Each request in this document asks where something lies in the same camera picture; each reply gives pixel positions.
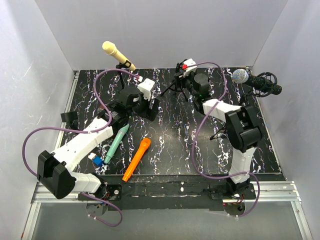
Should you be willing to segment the black tripod mic stand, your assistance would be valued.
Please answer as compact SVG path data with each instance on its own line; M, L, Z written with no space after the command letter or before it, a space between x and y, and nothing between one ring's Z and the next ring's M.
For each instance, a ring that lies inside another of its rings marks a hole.
M163 97L167 91L172 91L172 92L175 92L175 93L182 93L183 96L184 96L185 101L188 102L188 98L187 98L187 96L185 94L184 88L183 88L183 91L174 91L174 87L175 87L175 80L173 79L171 81L171 84L164 91L162 91L160 93L160 96Z

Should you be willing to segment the mint green microphone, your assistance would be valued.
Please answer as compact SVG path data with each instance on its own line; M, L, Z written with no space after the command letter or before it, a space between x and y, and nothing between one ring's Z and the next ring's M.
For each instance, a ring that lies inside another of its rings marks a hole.
M118 149L123 137L128 132L129 127L130 127L130 125L127 124L118 130L109 150L107 151L107 154L106 154L105 159L103 161L104 164L108 164L111 161L111 159L113 158L116 150Z

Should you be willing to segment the orange microphone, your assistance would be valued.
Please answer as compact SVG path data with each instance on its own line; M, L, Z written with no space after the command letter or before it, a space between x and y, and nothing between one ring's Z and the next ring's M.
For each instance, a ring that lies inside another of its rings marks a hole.
M142 159L144 153L150 147L150 144L151 144L151 140L147 137L145 137L141 141L138 150L136 151L131 163L129 164L128 168L126 169L126 171L122 177L122 180L124 182L127 182L131 178L131 176L134 173L136 167L138 166L140 160Z

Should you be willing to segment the cream mic round stand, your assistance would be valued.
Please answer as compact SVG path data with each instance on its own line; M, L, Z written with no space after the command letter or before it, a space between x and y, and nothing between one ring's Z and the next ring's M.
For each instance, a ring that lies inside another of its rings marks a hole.
M117 69L129 69L128 66L126 66L124 63L118 63L116 66L115 66ZM124 80L123 80L123 75L121 72L118 73L119 75L119 80L120 80L120 83L121 83L121 89L123 90L125 88L125 83L124 83Z

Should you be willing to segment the cream microphone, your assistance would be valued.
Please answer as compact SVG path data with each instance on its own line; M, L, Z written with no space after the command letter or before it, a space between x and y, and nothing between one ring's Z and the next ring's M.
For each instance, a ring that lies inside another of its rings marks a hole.
M135 65L117 49L114 43L110 41L105 41L102 44L102 49L107 55L114 57L120 64L123 64L126 67L128 67L130 71L136 70Z

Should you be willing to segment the round base mic stand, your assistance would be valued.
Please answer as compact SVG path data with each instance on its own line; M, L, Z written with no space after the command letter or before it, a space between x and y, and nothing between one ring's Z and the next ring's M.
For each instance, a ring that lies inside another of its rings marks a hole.
M78 131L78 113L76 111L63 112L60 114L61 121L72 130Z

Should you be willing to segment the silver mesh studio microphone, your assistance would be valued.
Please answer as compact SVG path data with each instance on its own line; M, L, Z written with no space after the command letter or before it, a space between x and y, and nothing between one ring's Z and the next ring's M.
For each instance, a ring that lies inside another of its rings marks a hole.
M236 84L245 84L251 87L253 94L258 98L279 95L282 92L277 77L271 72L262 72L255 76L246 69L236 69L232 73L231 79Z

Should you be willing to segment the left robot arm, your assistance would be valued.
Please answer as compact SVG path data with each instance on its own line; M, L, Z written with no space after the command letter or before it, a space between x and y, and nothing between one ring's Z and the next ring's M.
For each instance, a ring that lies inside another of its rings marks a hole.
M93 150L98 145L114 138L123 128L128 128L133 114L155 120L159 99L154 100L152 108L149 107L155 84L147 78L136 86L125 87L107 105L108 109L100 110L81 133L52 152L43 151L38 156L37 180L57 199L82 192L89 193L95 200L103 199L107 194L107 183L96 173L78 173L74 170L83 158L96 158Z

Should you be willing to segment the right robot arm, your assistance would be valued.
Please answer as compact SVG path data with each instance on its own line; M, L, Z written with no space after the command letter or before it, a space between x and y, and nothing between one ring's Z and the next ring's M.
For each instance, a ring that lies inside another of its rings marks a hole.
M250 167L263 133L252 106L224 103L210 96L209 77L203 73L176 73L176 89L186 89L192 96L196 111L225 123L233 147L231 167L226 179L226 194L237 199L250 188Z

